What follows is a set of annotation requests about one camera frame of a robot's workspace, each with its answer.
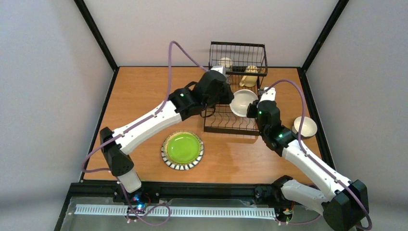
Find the yellow ceramic mug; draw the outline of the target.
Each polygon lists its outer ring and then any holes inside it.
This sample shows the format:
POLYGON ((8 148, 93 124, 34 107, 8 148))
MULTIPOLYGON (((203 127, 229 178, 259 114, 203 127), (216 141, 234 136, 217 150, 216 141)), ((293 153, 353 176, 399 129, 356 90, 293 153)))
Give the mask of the yellow ceramic mug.
MULTIPOLYGON (((256 65, 247 66, 245 73, 257 74, 258 67, 256 65)), ((257 78, 258 78, 257 76, 244 75, 239 82, 239 86, 249 88, 254 87, 256 85, 257 78)))

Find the tall patterned ceramic cup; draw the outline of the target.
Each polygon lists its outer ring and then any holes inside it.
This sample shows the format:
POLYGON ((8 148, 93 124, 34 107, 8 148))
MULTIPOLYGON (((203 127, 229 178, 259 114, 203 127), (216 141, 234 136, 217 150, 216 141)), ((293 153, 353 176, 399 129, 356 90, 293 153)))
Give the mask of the tall patterned ceramic cup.
POLYGON ((233 67, 233 60, 228 57, 223 57, 218 60, 218 64, 225 67, 226 72, 231 72, 233 67))

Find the black wire dish rack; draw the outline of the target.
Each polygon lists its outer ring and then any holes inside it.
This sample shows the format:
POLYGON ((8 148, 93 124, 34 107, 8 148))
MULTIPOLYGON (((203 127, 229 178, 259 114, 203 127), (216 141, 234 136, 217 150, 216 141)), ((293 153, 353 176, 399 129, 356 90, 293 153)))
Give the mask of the black wire dish rack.
MULTIPOLYGON (((242 89, 253 91, 258 97, 264 77, 268 73, 268 61, 265 45, 255 43, 237 43, 212 41, 209 53, 209 67, 217 66, 218 60, 228 57, 233 60, 231 72, 226 72, 227 83, 231 91, 242 89), (245 73, 247 66, 256 65, 258 73, 245 73), (240 87, 239 82, 244 75, 257 76, 254 87, 240 87)), ((230 109, 230 104, 218 104, 204 112, 204 131, 233 135, 258 134, 258 128, 253 118, 236 116, 230 109)))

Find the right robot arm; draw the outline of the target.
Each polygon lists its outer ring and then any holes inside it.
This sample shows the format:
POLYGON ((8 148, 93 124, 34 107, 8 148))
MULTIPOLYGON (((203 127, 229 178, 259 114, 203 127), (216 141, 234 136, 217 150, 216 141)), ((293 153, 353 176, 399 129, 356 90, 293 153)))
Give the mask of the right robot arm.
POLYGON ((336 172, 308 149, 299 136, 282 125, 275 101, 255 100, 249 104, 247 116, 256 120, 267 147, 294 164, 315 184, 315 188, 312 188, 286 179, 280 185, 284 199, 317 212, 335 231, 358 227, 364 218, 368 224, 359 228, 366 231, 372 229, 367 186, 360 180, 351 181, 336 172))

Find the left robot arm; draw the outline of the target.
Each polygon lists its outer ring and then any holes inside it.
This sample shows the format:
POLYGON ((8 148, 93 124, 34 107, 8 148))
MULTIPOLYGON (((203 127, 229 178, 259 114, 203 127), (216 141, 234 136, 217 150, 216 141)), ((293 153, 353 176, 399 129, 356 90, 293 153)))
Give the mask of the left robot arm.
POLYGON ((102 153, 109 170, 128 193, 141 187, 129 154, 161 130, 200 115, 217 104, 231 103, 234 96, 225 73, 225 67, 215 66, 198 82, 176 89, 158 107, 137 120, 114 130, 105 127, 100 131, 102 153))

